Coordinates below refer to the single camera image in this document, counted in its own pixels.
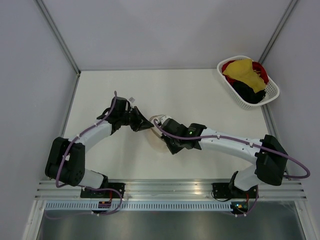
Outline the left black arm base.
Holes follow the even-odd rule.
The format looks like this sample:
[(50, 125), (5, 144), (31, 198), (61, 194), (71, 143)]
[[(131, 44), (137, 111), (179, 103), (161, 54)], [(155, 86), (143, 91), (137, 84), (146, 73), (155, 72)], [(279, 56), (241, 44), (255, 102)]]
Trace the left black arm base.
[(108, 184), (110, 190), (84, 188), (80, 192), (82, 199), (120, 199), (124, 196), (126, 184), (123, 182), (111, 182)]

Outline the black garment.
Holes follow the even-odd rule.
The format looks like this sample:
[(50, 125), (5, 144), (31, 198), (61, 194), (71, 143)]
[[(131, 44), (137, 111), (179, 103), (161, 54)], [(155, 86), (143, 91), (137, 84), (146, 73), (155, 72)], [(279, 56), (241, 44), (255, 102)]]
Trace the black garment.
[(255, 93), (251, 87), (241, 81), (236, 80), (232, 84), (232, 87), (244, 101), (250, 104), (258, 104), (266, 96), (266, 91), (264, 89)]

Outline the left aluminium frame post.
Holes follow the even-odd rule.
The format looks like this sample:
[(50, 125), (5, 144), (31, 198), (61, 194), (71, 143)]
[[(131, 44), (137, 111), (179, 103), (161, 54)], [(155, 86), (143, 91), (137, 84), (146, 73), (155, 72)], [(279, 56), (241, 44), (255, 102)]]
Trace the left aluminium frame post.
[(75, 72), (76, 76), (79, 77), (81, 75), (81, 70), (79, 69), (74, 57), (72, 56), (72, 53), (67, 46), (60, 30), (57, 27), (57, 24), (55, 23), (55, 20), (53, 16), (51, 15), (46, 3), (44, 0), (34, 0), (34, 3), (36, 4), (37, 8), (39, 9), (40, 13), (42, 14), (45, 22), (48, 24), (50, 31), (53, 33), (55, 39), (57, 40), (64, 56), (66, 57), (68, 63), (71, 65), (73, 71)]

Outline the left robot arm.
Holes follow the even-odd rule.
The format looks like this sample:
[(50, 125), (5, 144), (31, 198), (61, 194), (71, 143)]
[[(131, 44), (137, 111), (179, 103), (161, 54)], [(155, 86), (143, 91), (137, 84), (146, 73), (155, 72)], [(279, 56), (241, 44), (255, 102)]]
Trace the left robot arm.
[(114, 96), (110, 107), (91, 126), (73, 137), (53, 140), (45, 175), (55, 180), (57, 188), (79, 186), (91, 189), (98, 198), (106, 197), (109, 193), (108, 177), (86, 168), (86, 153), (122, 126), (129, 126), (133, 132), (154, 127), (129, 100)]

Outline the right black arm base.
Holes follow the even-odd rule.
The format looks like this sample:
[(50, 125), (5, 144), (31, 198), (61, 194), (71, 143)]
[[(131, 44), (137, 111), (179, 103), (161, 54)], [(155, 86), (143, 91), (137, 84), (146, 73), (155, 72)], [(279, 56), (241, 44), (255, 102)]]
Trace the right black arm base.
[(227, 202), (236, 198), (241, 193), (234, 187), (230, 187), (229, 183), (216, 182), (212, 183), (211, 196), (219, 202)]

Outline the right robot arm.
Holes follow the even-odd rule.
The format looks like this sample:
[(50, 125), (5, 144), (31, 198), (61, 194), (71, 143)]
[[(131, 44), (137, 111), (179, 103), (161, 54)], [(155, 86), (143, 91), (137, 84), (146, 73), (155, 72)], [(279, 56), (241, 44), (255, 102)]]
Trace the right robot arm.
[(185, 126), (168, 116), (156, 118), (153, 122), (173, 155), (183, 149), (211, 150), (249, 162), (250, 166), (237, 170), (227, 184), (228, 192), (234, 198), (241, 197), (261, 183), (271, 186), (282, 184), (287, 153), (272, 135), (267, 134), (263, 139), (237, 138), (198, 123)]

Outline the right aluminium frame post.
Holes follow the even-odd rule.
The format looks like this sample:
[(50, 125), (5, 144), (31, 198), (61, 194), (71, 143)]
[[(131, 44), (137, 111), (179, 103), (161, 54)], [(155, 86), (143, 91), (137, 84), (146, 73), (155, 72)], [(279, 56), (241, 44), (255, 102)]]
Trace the right aluminium frame post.
[(268, 57), (269, 53), (271, 52), (273, 46), (275, 45), (278, 37), (280, 36), (282, 30), (284, 29), (286, 23), (290, 19), (291, 15), (293, 14), (294, 10), (296, 9), (299, 0), (290, 0), (288, 6), (285, 8), (278, 24), (276, 25), (267, 45), (265, 46), (258, 62), (263, 64)]

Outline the aluminium mounting rail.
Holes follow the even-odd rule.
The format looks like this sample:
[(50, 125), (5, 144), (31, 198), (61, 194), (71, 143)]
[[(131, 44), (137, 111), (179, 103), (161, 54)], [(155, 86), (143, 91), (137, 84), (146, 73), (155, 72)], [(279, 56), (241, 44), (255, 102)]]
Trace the aluminium mounting rail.
[[(126, 201), (208, 201), (212, 198), (212, 184), (226, 179), (114, 179), (111, 183), (124, 183)], [(37, 200), (79, 200), (80, 187), (57, 188), (53, 180), (41, 180), (34, 198)], [(283, 180), (282, 185), (261, 183), (258, 186), (259, 201), (306, 201), (307, 195), (298, 180)]]

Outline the white plastic basket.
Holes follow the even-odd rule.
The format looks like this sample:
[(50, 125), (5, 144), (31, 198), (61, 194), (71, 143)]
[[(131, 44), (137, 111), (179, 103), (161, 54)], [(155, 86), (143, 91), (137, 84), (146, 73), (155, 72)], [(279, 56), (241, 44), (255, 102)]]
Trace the white plastic basket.
[(223, 87), (225, 88), (227, 93), (231, 96), (231, 98), (235, 101), (235, 103), (244, 110), (250, 110), (255, 107), (261, 107), (275, 100), (280, 95), (280, 89), (269, 76), (268, 76), (269, 82), (266, 84), (266, 88), (265, 88), (265, 92), (266, 92), (265, 97), (259, 103), (256, 103), (256, 104), (249, 103), (244, 99), (242, 99), (242, 97), (231, 86), (231, 84), (223, 76), (222, 67), (224, 64), (226, 64), (229, 61), (242, 60), (242, 59), (250, 59), (250, 57), (245, 55), (237, 55), (237, 56), (229, 57), (227, 59), (220, 61), (216, 67)]

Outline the cream mesh laundry bag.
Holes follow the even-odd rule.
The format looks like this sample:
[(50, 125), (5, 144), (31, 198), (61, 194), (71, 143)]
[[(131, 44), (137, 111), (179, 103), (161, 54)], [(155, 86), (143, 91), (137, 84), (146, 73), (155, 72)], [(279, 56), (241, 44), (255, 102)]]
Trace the cream mesh laundry bag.
[[(161, 123), (160, 117), (162, 117), (163, 115), (165, 114), (154, 115), (150, 117), (149, 121), (151, 123), (154, 123), (154, 120), (156, 120), (156, 123), (161, 125), (162, 123)], [(162, 137), (162, 132), (159, 131), (158, 128), (155, 126), (152, 128), (149, 128), (146, 131), (146, 138), (149, 145), (159, 153), (168, 153), (169, 149), (161, 137)]]

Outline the aluminium frame post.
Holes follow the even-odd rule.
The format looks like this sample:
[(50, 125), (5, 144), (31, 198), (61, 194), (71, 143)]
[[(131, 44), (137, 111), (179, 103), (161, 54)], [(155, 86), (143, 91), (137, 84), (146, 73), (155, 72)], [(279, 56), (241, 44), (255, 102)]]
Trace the aluminium frame post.
[(50, 31), (53, 33), (55, 39), (57, 40), (64, 56), (66, 57), (68, 63), (71, 65), (73, 71), (75, 72), (76, 76), (79, 77), (81, 75), (81, 70), (79, 69), (74, 57), (72, 56), (72, 53), (67, 46), (60, 30), (57, 27), (57, 24), (55, 23), (55, 20), (53, 16), (51, 15), (46, 3), (44, 0), (34, 0), (34, 3), (36, 4), (37, 8), (39, 9), (40, 13), (42, 14), (45, 22), (48, 24)]
[(299, 0), (290, 0), (288, 6), (285, 8), (278, 24), (276, 25), (267, 45), (265, 46), (258, 62), (263, 64), (268, 57), (269, 53), (271, 52), (273, 46), (275, 45), (278, 37), (280, 36), (282, 30), (284, 29), (286, 23), (290, 19), (291, 15), (293, 14), (294, 10), (296, 9)]

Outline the yellow garment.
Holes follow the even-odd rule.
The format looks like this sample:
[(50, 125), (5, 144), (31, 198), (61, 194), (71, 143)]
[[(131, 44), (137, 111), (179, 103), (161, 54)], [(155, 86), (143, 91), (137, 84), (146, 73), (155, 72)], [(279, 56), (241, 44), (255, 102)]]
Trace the yellow garment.
[(262, 91), (266, 87), (264, 80), (254, 71), (253, 61), (250, 58), (233, 61), (222, 73), (231, 79), (246, 84), (254, 93)]

